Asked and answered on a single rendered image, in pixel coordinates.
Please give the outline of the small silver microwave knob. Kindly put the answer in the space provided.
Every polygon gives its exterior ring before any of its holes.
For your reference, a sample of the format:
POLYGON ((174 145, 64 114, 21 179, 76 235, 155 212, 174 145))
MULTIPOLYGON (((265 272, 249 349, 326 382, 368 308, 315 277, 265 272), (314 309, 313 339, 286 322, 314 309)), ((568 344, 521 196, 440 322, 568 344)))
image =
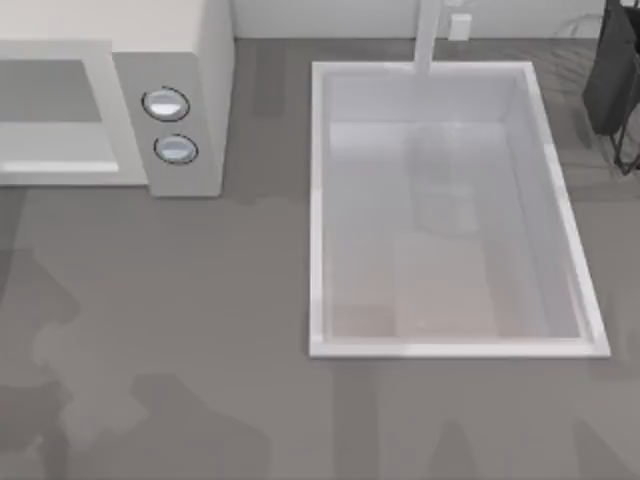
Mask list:
POLYGON ((153 144, 154 154, 170 165, 187 165, 199 154, 198 145, 189 137, 179 134, 158 138, 153 144))

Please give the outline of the large silver microwave knob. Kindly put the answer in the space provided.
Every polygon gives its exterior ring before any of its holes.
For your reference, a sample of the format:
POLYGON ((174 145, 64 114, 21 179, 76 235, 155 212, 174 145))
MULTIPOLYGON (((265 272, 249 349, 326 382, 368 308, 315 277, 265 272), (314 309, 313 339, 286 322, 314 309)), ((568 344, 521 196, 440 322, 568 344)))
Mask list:
POLYGON ((163 86, 145 92, 141 98, 144 111, 160 122, 178 122, 190 113, 188 97, 181 91, 163 86))

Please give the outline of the pale microwave door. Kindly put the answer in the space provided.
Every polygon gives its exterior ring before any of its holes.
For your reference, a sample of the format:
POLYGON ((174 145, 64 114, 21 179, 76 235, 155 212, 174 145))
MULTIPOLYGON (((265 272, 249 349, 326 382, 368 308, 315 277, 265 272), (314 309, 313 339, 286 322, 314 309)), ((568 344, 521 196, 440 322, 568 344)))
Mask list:
POLYGON ((146 183, 110 42, 0 39, 0 186, 146 183))

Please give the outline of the pale microwave oven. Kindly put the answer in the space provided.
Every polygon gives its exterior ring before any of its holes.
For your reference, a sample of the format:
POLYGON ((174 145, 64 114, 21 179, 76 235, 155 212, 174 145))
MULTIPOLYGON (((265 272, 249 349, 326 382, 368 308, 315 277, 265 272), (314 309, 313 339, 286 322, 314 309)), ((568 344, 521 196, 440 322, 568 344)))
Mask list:
POLYGON ((105 40, 125 96, 147 176, 157 198, 215 197, 223 183, 233 90, 235 45, 229 0, 0 0, 0 39, 105 40), (184 93, 190 113, 178 122, 151 118, 145 92, 184 93), (170 165, 154 141, 179 134, 198 157, 170 165))

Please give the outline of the white wall socket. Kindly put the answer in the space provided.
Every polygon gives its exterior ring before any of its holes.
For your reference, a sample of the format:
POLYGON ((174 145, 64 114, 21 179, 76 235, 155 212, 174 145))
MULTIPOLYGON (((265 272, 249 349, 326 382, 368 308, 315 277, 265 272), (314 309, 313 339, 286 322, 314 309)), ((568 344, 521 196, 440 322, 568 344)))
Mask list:
POLYGON ((468 41, 473 17, 470 13, 454 13, 450 16, 448 40, 468 41))

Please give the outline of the tall white tap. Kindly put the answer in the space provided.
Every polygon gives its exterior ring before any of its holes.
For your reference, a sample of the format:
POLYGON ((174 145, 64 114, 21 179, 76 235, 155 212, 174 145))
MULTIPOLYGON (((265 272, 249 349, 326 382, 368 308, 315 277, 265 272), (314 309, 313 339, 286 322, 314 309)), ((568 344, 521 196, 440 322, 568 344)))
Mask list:
POLYGON ((419 0, 417 28, 414 45, 414 70, 417 75, 427 75, 433 59, 435 40, 443 0, 419 0))

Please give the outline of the white sink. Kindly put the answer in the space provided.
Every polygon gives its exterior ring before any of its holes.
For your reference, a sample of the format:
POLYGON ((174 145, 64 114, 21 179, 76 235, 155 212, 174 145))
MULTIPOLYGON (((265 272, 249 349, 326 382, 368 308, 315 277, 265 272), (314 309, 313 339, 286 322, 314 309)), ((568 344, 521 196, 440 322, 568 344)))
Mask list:
POLYGON ((528 61, 311 73, 314 359, 607 358, 528 61))

